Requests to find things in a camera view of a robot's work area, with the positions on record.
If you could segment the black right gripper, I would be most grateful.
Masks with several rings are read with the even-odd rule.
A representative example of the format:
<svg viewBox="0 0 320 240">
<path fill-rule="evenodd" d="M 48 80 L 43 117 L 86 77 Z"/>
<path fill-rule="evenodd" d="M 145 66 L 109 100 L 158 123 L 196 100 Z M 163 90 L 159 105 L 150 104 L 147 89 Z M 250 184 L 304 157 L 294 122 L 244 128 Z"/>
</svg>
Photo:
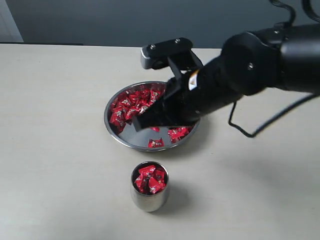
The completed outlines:
<svg viewBox="0 0 320 240">
<path fill-rule="evenodd" d="M 190 126 L 201 117 L 240 99 L 223 76 L 222 59 L 216 57 L 198 71 L 169 81 L 162 97 L 132 118 L 136 132 L 151 127 Z"/>
</svg>

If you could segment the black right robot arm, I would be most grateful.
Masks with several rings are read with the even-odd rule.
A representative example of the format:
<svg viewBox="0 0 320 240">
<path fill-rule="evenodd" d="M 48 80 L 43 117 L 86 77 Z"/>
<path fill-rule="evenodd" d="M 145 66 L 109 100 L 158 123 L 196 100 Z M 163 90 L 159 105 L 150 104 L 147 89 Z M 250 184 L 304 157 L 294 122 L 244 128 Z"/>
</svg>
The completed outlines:
<svg viewBox="0 0 320 240">
<path fill-rule="evenodd" d="M 192 42 L 176 38 L 141 49 L 145 69 L 170 67 L 173 77 L 164 94 L 132 123 L 150 127 L 190 126 L 244 96 L 266 88 L 320 95 L 320 26 L 246 31 L 229 38 L 220 55 L 206 64 Z"/>
</svg>

